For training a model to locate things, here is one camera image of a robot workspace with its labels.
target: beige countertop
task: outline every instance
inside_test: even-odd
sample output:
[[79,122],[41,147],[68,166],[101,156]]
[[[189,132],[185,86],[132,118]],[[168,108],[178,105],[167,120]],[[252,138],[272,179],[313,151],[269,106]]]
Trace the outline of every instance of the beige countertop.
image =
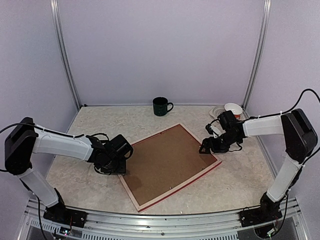
[[[174,106],[166,116],[155,116],[152,106],[82,107],[69,133],[122,134],[130,143],[170,127],[184,124],[199,139],[209,135],[212,106]],[[243,150],[216,154],[222,164],[209,174],[142,214],[195,214],[258,205],[273,182],[255,137],[244,139]],[[137,213],[117,175],[100,175],[93,164],[57,156],[46,177],[67,206],[105,212]]]

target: metal frame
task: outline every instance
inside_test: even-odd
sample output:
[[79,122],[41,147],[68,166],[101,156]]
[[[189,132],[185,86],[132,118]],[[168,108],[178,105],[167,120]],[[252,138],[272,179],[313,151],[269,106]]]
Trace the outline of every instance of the metal frame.
[[264,50],[266,35],[267,35],[267,28],[269,23],[269,17],[270,17],[270,8],[271,8],[271,0],[264,0],[264,9],[263,9],[263,15],[262,15],[262,22],[261,22],[261,28],[260,28],[260,34],[259,34],[259,40],[257,49],[255,52],[253,67],[250,74],[249,84],[245,92],[245,97],[242,103],[242,107],[246,109],[249,104],[250,97],[252,95],[255,81],[257,78],[257,73],[262,57],[262,53]]
[[[280,205],[282,213],[285,211],[285,202]],[[103,211],[94,211],[71,207],[72,209],[88,213],[84,228],[73,227],[73,231],[81,237],[72,239],[90,240],[142,240],[142,239],[229,239],[237,240],[238,232],[252,229],[260,225],[241,227],[239,212],[242,209],[186,215],[141,215],[124,214]],[[41,205],[41,215],[45,206]],[[288,201],[287,218],[293,218],[295,228],[300,240],[308,240],[304,220],[295,198]],[[56,222],[42,219],[45,231],[68,227]],[[26,240],[30,227],[40,228],[38,217],[38,202],[30,199],[16,233],[16,240]]]
[[78,91],[77,91],[77,88],[76,88],[76,85],[74,82],[74,78],[72,76],[71,69],[70,69],[70,64],[69,64],[69,60],[68,60],[68,55],[67,55],[66,46],[65,46],[65,42],[64,42],[64,36],[63,36],[63,32],[62,32],[62,27],[61,27],[58,0],[50,0],[50,5],[51,5],[55,34],[56,34],[57,41],[58,41],[58,46],[59,46],[59,50],[60,50],[60,54],[61,54],[63,67],[64,67],[65,74],[66,74],[66,79],[67,79],[68,85],[70,87],[70,91],[72,94],[74,104],[75,104],[77,110],[79,111],[82,105],[81,105],[79,94],[78,94]]

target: white plate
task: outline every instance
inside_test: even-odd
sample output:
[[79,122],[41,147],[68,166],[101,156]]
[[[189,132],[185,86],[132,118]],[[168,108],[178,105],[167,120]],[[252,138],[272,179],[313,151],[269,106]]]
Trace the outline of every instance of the white plate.
[[225,106],[223,106],[223,105],[218,105],[218,106],[215,106],[213,109],[211,109],[210,111],[209,111],[209,115],[211,116],[211,117],[213,117],[214,119],[217,119],[218,118],[218,116],[220,115],[220,114],[222,114],[223,112],[225,112],[226,110],[225,110]]

